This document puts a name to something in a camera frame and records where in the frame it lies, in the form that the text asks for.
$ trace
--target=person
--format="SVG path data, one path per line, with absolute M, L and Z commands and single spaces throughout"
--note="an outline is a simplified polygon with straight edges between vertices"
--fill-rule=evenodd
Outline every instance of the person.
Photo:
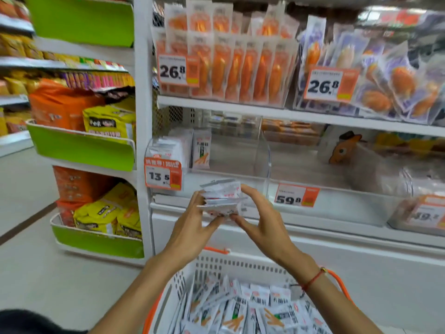
M 265 256 L 286 269 L 301 286 L 308 286 L 306 293 L 333 334 L 382 334 L 325 275 L 320 274 L 314 259 L 292 243 L 281 214 L 274 210 L 269 200 L 247 185 L 242 185 L 241 190 L 258 208 L 259 224 L 250 224 L 239 215 L 231 215 L 231 219 Z M 136 334 L 140 331 L 168 281 L 199 255 L 224 220 L 217 217 L 203 227 L 203 212 L 197 207 L 203 202 L 204 198 L 195 192 L 186 211 L 177 220 L 164 250 L 147 261 L 141 273 L 89 334 Z

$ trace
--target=hand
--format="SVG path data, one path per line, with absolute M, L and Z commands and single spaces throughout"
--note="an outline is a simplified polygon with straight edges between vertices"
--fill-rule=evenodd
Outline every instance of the hand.
M 286 260 L 295 258 L 294 254 L 299 250 L 287 234 L 281 214 L 253 187 L 242 184 L 241 190 L 252 198 L 258 208 L 259 224 L 252 225 L 240 215 L 231 215 L 231 219 L 246 231 L 265 256 L 287 269 L 289 263 Z
M 224 221 L 223 217 L 216 217 L 210 224 L 203 227 L 203 211 L 197 207 L 203 203 L 203 196 L 196 191 L 186 211 L 177 220 L 170 240 L 164 248 L 163 252 L 174 259 L 176 271 L 184 268 L 201 253 L 213 232 Z

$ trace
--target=white shelf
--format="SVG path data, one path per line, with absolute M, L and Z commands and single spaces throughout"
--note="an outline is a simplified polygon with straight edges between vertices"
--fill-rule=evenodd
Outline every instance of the white shelf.
M 29 103 L 26 95 L 0 96 L 0 106 Z
M 122 67 L 102 66 L 95 64 L 91 66 L 85 63 L 77 63 L 67 65 L 62 61 L 52 60 L 34 60 L 26 57 L 0 57 L 0 67 L 24 67 L 24 68 L 45 68 L 45 69 L 63 69 L 63 70 L 85 70 L 85 71 L 112 71 L 112 72 L 126 72 Z
M 0 14 L 0 27 L 34 33 L 34 27 L 31 22 L 22 19 L 13 19 L 3 14 Z
M 67 167 L 69 169 L 87 171 L 87 172 L 122 178 L 125 179 L 127 182 L 129 182 L 131 185 L 133 185 L 134 188 L 136 188 L 136 170 L 119 171 L 119 170 L 109 169 L 106 167 L 97 167 L 95 165 L 69 162 L 63 159 L 55 159 L 49 157 L 44 157 L 44 158 L 46 158 L 49 161 L 49 163 L 54 166 Z
M 92 258 L 96 258 L 96 259 L 116 261 L 116 262 L 120 262 L 120 263 L 124 263 L 124 264 L 131 264 L 131 265 L 137 265 L 137 266 L 144 266 L 145 263 L 147 262 L 147 259 L 145 259 L 145 258 L 134 259 L 134 258 L 116 257 L 116 256 L 110 256 L 107 254 L 90 252 L 90 251 L 82 250 L 79 248 L 71 247 L 68 245 L 64 245 L 62 243 L 59 243 L 57 240 L 56 240 L 56 244 L 60 249 L 62 249 L 64 251 L 81 254 L 83 256 L 92 257 Z
M 242 115 L 263 116 L 290 121 L 303 121 L 323 124 L 336 124 L 357 128 L 370 128 L 385 131 L 406 132 L 429 136 L 445 137 L 445 127 L 420 125 L 404 122 L 390 122 L 370 118 L 347 117 L 329 115 L 307 111 L 268 108 L 264 106 L 250 106 L 237 103 L 216 102 L 211 100 L 197 100 L 183 97 L 158 96 L 158 107 L 182 106 L 187 108 L 211 109 L 216 111 L 234 112 Z
M 59 39 L 35 37 L 36 46 L 42 51 L 58 54 L 83 56 L 98 60 L 111 61 L 124 66 L 134 65 L 133 48 L 108 47 L 92 44 L 77 44 Z
M 32 148 L 31 137 L 28 131 L 17 132 L 0 137 L 0 157 Z

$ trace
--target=bracelet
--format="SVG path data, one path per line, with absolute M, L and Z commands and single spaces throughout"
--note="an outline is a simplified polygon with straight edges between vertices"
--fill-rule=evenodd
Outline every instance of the bracelet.
M 317 280 L 320 275 L 322 275 L 323 273 L 326 273 L 326 272 L 327 272 L 327 270 L 324 267 L 320 267 L 320 272 L 318 272 L 317 275 L 315 277 L 313 277 L 307 284 L 305 284 L 304 286 L 301 286 L 301 289 L 303 290 L 303 292 L 306 292 L 308 290 L 308 288 L 313 284 L 313 282 L 315 280 Z

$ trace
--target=price tag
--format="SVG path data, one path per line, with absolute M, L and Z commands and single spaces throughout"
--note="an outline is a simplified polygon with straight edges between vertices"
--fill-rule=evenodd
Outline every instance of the price tag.
M 145 157 L 145 185 L 147 187 L 181 190 L 182 169 L 179 161 Z
M 349 103 L 358 77 L 358 69 L 314 67 L 309 73 L 304 99 Z
M 294 206 L 314 207 L 320 189 L 292 184 L 279 184 L 275 202 Z
M 199 58 L 161 54 L 158 56 L 159 81 L 164 84 L 199 87 Z
M 424 196 L 409 216 L 408 224 L 445 228 L 445 197 Z

